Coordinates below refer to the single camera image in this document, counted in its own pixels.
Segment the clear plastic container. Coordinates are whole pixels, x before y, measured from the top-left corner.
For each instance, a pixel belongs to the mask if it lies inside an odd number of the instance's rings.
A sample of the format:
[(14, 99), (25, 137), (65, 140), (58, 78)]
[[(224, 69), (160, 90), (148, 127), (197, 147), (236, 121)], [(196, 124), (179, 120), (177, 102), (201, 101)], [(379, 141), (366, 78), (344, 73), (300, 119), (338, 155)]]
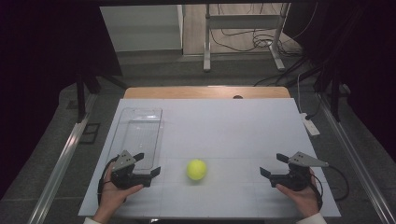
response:
[(116, 122), (108, 157), (114, 158), (124, 150), (144, 158), (135, 164), (135, 174), (149, 174), (158, 167), (163, 134), (163, 111), (160, 108), (123, 108)]

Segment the white table board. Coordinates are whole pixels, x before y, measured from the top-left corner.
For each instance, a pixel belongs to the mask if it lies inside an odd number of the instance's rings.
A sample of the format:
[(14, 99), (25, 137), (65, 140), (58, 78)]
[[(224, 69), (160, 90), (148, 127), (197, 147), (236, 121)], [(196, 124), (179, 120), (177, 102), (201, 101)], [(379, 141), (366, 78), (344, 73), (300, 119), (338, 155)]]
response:
[[(159, 176), (127, 200), (117, 214), (138, 218), (262, 219), (299, 215), (293, 202), (272, 188), (260, 168), (285, 174), (276, 154), (315, 153), (297, 106), (283, 99), (126, 100), (119, 102), (80, 214), (95, 213), (97, 182), (123, 108), (160, 108), (163, 134)], [(206, 164), (201, 180), (187, 176), (191, 160)]]

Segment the person's right hand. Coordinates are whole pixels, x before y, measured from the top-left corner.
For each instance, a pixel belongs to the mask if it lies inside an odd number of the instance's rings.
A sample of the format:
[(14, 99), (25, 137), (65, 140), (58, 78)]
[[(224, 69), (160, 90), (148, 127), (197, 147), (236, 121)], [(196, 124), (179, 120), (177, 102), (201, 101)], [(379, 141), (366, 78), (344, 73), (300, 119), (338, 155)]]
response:
[(276, 184), (276, 188), (295, 203), (303, 218), (312, 217), (319, 213), (317, 194), (311, 187), (294, 191), (283, 185)]

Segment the white power strip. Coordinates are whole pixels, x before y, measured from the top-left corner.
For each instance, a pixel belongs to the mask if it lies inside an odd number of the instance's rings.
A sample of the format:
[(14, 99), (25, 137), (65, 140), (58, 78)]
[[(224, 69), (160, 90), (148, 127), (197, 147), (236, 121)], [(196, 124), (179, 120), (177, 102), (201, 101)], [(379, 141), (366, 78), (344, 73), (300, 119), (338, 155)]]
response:
[(310, 136), (320, 135), (320, 132), (319, 132), (318, 128), (316, 127), (316, 125), (313, 123), (313, 121), (310, 119), (307, 119), (306, 113), (301, 114), (301, 119), (302, 119), (302, 122)]

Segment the black stand leg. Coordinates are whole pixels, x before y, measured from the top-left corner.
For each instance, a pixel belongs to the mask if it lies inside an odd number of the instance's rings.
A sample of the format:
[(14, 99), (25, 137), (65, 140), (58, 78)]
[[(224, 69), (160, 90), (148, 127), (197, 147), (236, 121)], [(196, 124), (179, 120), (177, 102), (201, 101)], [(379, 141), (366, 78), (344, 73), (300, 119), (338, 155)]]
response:
[(95, 76), (84, 75), (77, 73), (77, 91), (78, 91), (78, 123), (81, 123), (86, 114), (85, 106), (85, 89), (88, 89), (89, 93), (97, 94), (100, 92), (101, 87)]
[(337, 71), (335, 72), (325, 72), (322, 71), (317, 78), (317, 81), (314, 84), (314, 90), (318, 93), (323, 93), (327, 90), (328, 86), (331, 86), (330, 93), (330, 111), (332, 116), (335, 118), (337, 122), (340, 121), (339, 118), (339, 97), (340, 97), (340, 76)]

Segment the aluminium rail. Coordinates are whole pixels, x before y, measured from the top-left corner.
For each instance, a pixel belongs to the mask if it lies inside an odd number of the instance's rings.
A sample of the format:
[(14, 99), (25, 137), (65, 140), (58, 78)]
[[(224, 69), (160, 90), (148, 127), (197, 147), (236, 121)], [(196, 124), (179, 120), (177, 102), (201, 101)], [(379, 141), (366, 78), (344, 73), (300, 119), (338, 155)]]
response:
[(44, 223), (44, 220), (54, 201), (55, 195), (64, 179), (65, 172), (78, 146), (80, 137), (82, 136), (83, 131), (85, 130), (85, 127), (91, 116), (92, 108), (95, 104), (97, 97), (97, 94), (90, 94), (88, 96), (88, 99), (85, 103), (86, 112), (82, 116), (82, 119), (74, 125), (72, 132), (69, 134), (64, 148), (57, 162), (54, 165), (47, 184), (44, 187), (35, 205), (35, 208), (27, 221), (27, 224)]
[(375, 183), (375, 180), (369, 174), (369, 171), (365, 167), (364, 163), (361, 160), (355, 146), (352, 141), (348, 137), (344, 127), (342, 124), (337, 121), (332, 112), (330, 110), (330, 103), (327, 99), (320, 96), (317, 93), (317, 98), (320, 102), (320, 107), (324, 112), (327, 120), (330, 122), (332, 129), (337, 136), (339, 142), (342, 145), (343, 150), (346, 153), (346, 156), (353, 167), (355, 174), (357, 175), (359, 181), (361, 182), (368, 198), (373, 205), (379, 219), (382, 224), (396, 224), (396, 216), (390, 209), (386, 198), (380, 191), (379, 186)]

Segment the yellow tennis ball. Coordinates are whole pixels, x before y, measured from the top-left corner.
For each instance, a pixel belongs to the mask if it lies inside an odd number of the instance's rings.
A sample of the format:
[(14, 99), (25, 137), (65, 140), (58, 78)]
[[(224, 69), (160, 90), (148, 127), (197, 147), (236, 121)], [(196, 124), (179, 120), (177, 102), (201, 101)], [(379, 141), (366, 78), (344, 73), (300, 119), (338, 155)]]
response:
[(202, 160), (191, 160), (187, 165), (187, 176), (191, 180), (201, 180), (206, 175), (206, 164)]

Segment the white cabinet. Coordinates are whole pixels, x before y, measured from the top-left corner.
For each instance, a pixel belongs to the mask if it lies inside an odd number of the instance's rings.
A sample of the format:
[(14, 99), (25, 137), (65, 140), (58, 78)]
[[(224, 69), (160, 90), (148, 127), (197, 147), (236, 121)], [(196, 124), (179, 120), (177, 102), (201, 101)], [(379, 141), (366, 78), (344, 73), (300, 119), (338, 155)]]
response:
[(182, 5), (100, 10), (115, 51), (182, 49)]

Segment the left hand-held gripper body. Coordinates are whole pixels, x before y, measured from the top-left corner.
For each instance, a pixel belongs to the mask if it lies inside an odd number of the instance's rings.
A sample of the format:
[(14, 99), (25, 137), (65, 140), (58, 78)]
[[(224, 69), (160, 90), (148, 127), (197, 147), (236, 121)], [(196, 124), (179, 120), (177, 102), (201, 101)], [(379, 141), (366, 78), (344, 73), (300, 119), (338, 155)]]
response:
[(123, 150), (116, 158), (110, 180), (118, 189), (128, 189), (137, 185), (143, 185), (146, 188), (150, 186), (152, 179), (148, 175), (134, 173), (136, 163), (134, 156), (127, 150)]

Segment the black floor frame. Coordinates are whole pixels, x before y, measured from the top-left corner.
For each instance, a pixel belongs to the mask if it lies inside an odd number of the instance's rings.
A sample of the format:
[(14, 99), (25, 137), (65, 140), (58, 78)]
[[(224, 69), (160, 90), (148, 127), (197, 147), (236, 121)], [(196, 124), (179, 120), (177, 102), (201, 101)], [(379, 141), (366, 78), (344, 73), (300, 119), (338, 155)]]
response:
[(79, 142), (82, 145), (92, 145), (95, 143), (95, 140), (98, 136), (100, 123), (88, 123), (85, 126), (85, 129), (80, 137)]

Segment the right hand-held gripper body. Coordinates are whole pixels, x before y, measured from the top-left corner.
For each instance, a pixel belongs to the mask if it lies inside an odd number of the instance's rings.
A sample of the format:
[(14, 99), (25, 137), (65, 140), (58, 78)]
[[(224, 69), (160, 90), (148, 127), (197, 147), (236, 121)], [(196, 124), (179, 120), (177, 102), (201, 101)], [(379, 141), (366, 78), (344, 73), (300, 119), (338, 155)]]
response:
[(276, 184), (280, 184), (294, 191), (303, 190), (311, 182), (310, 168), (328, 167), (329, 163), (298, 151), (289, 157), (287, 165), (289, 166), (289, 172), (287, 174), (270, 176), (269, 180), (273, 188)]

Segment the wooden table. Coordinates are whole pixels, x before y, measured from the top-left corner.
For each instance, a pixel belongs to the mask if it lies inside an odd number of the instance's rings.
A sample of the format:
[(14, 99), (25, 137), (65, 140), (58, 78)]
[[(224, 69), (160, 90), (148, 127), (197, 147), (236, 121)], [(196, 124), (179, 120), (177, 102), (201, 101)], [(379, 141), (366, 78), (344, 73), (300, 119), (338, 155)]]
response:
[(284, 87), (135, 87), (125, 91), (124, 99), (243, 99), (290, 98)]

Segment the white metal desk frame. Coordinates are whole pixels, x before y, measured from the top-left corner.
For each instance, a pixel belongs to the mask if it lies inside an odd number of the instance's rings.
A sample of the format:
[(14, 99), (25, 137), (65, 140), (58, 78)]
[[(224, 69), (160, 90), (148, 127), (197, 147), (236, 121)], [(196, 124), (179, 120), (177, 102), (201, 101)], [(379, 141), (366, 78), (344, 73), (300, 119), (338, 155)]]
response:
[(274, 39), (270, 42), (268, 49), (272, 54), (277, 70), (285, 71), (286, 67), (280, 59), (277, 44), (283, 30), (289, 6), (289, 3), (285, 3), (278, 15), (211, 15), (209, 5), (206, 5), (204, 71), (209, 72), (211, 69), (209, 35), (212, 29), (275, 29)]

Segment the person's left hand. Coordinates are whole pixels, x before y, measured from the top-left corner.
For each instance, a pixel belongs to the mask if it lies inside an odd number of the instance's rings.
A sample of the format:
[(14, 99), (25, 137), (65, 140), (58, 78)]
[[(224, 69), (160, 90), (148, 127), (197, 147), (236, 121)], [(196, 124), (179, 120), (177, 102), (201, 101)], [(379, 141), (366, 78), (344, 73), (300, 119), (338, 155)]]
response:
[(137, 193), (144, 186), (137, 185), (128, 189), (118, 189), (111, 181), (111, 171), (106, 173), (105, 184), (101, 194), (101, 202), (93, 216), (93, 220), (101, 224), (107, 224), (111, 217), (121, 207), (124, 201), (130, 196)]

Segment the black curtain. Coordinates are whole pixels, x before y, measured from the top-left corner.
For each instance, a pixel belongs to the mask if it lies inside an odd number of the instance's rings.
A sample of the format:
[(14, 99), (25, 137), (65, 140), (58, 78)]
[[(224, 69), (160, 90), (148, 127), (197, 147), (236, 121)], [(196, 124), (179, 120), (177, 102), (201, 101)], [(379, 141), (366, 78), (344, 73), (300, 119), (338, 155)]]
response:
[(79, 0), (0, 0), (0, 199), (79, 78), (121, 74), (101, 8)]
[(396, 161), (396, 0), (295, 0), (284, 33), (324, 67), (316, 90), (347, 85), (349, 105)]

